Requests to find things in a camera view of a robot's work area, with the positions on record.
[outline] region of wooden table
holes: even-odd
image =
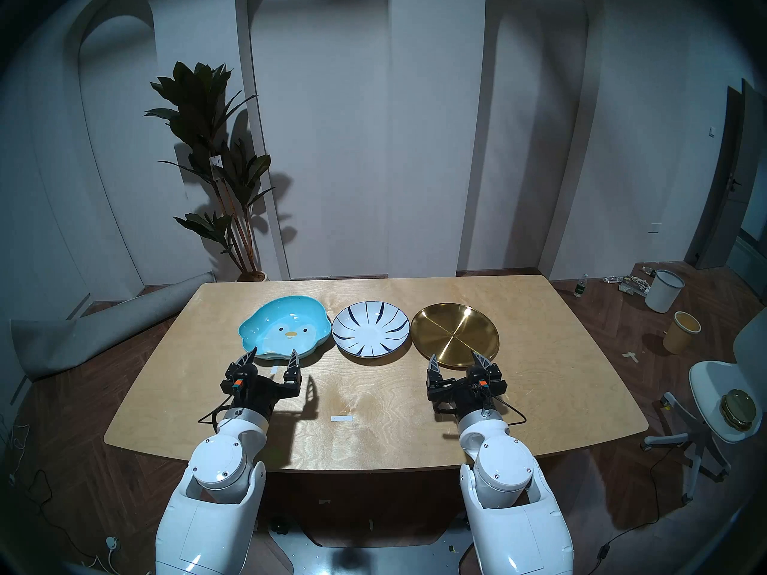
[[[412,317],[426,305],[471,305],[498,328],[495,361],[505,399],[528,418],[512,426],[536,456],[633,435],[647,421],[611,364],[542,276],[401,278],[202,285],[152,353],[104,441],[188,460],[224,400],[229,363],[244,350],[237,329],[264,303],[289,294],[318,299],[332,320],[358,301],[386,301]],[[270,374],[277,361],[258,361]],[[282,379],[285,362],[278,367]],[[333,337],[301,360],[301,395],[278,402],[259,458],[269,470],[406,470],[466,461],[454,418],[426,399],[428,361],[410,342],[376,360],[353,359]],[[443,370],[443,376],[464,373]],[[508,422],[518,417],[502,406]],[[331,416],[351,415],[333,422]]]

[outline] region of rolled carpet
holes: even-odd
[[[76,367],[178,313],[206,282],[215,282],[212,272],[78,319],[11,320],[18,362],[32,381]]]

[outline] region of blue striped plate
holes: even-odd
[[[381,301],[354,303],[333,320],[333,338],[344,352],[378,358],[405,344],[410,333],[407,315]]]

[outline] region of white chair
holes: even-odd
[[[689,370],[689,386],[693,390],[695,404],[703,416],[697,419],[682,407],[677,399],[666,392],[660,403],[666,408],[674,408],[685,421],[689,431],[667,437],[645,437],[642,449],[649,451],[653,445],[676,443],[678,445],[692,441],[695,449],[692,474],[687,492],[682,496],[682,503],[693,500],[695,483],[700,470],[700,460],[704,449],[708,449],[714,459],[722,466],[716,481],[722,481],[730,473],[730,463],[722,455],[712,436],[714,432],[727,443],[737,443],[750,437],[762,424],[762,413],[767,403],[767,308],[763,309],[746,325],[733,343],[733,353],[737,364],[722,363],[718,360],[704,360],[693,365]],[[756,418],[747,431],[739,431],[727,424],[719,409],[722,396],[731,389],[742,389],[748,393],[756,406]]]

